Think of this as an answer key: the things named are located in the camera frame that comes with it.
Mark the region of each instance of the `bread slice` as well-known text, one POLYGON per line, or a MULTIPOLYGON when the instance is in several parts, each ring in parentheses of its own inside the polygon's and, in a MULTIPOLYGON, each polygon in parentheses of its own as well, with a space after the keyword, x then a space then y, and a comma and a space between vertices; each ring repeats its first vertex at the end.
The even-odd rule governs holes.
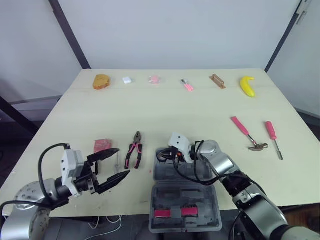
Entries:
POLYGON ((93 88, 94 89, 104 89, 110 85, 110 77, 105 74, 98 74, 95 76, 94 82, 93 82, 93 88))

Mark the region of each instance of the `small pink object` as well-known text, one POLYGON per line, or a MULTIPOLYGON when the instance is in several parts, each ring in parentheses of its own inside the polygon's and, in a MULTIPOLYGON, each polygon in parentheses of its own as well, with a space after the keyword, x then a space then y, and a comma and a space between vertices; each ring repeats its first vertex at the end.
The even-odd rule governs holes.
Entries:
POLYGON ((149 77, 149 83, 151 84, 159 84, 160 81, 160 77, 158 77, 157 75, 152 75, 149 77))
POLYGON ((182 216, 198 215, 197 207, 183 207, 181 208, 182 216))
POLYGON ((249 135, 248 130, 245 128, 245 126, 242 125, 242 123, 238 120, 236 116, 231 117, 231 120, 234 122, 234 124, 238 127, 238 129, 240 129, 240 131, 244 135, 249 135))
POLYGON ((110 139, 95 140, 94 152, 100 152, 102 150, 110 149, 112 147, 112 141, 110 139))
POLYGON ((270 121, 267 121, 265 123, 266 129, 268 130, 269 136, 272 140, 276 140, 277 136, 276 136, 276 132, 274 129, 274 126, 272 126, 272 123, 270 121))
POLYGON ((189 91, 192 92, 194 90, 194 87, 191 86, 187 80, 181 79, 181 82, 183 83, 184 87, 189 91))
POLYGON ((154 210, 155 218, 170 218, 171 210, 154 210))

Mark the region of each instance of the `black table leg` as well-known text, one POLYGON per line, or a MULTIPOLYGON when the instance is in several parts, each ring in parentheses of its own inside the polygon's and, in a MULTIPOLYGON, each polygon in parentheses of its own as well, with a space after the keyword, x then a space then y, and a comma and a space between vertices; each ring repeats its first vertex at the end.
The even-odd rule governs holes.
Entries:
POLYGON ((10 118, 15 120, 19 125, 21 125, 24 129, 36 135, 39 128, 30 120, 28 120, 25 116, 23 116, 18 110, 16 110, 13 106, 11 106, 6 100, 4 100, 0 96, 0 110, 2 110, 5 114, 7 114, 10 118))

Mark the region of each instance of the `yellow banana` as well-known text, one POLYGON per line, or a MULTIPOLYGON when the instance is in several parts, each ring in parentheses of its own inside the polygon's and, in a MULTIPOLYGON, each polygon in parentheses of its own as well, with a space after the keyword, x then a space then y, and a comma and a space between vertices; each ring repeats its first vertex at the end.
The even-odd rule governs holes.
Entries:
POLYGON ((254 80, 255 78, 252 76, 244 76, 240 80, 240 86, 242 90, 247 94, 249 97, 254 98, 256 96, 255 91, 251 88, 249 85, 248 81, 249 80, 254 80))

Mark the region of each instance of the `white cable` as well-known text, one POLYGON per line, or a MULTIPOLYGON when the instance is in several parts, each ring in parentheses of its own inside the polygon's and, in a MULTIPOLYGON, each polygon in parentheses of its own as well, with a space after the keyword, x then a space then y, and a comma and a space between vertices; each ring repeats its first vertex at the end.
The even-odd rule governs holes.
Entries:
POLYGON ((122 215, 119 216, 119 219, 118 219, 117 221, 110 221, 110 219, 109 219, 107 216, 106 216, 106 219, 108 220, 109 223, 111 223, 111 224, 116 224, 117 222, 120 221, 121 217, 122 217, 122 215))
POLYGON ((98 235, 94 235, 94 236, 88 237, 85 240, 89 240, 89 239, 92 239, 92 238, 95 238, 95 237, 99 237, 99 236, 103 236, 103 235, 107 235, 107 234, 112 234, 112 233, 118 231, 122 226, 121 216, 119 216, 119 217, 120 217, 120 226, 117 229, 112 230, 112 231, 108 231, 108 232, 105 232, 105 233, 102 233, 102 234, 98 234, 98 235))
POLYGON ((99 225, 99 220, 100 220, 100 216, 98 216, 98 220, 96 221, 96 225, 95 226, 91 226, 91 224, 90 224, 90 222, 88 223, 89 224, 89 227, 91 228, 91 229, 96 229, 97 227, 98 227, 98 225, 99 225))

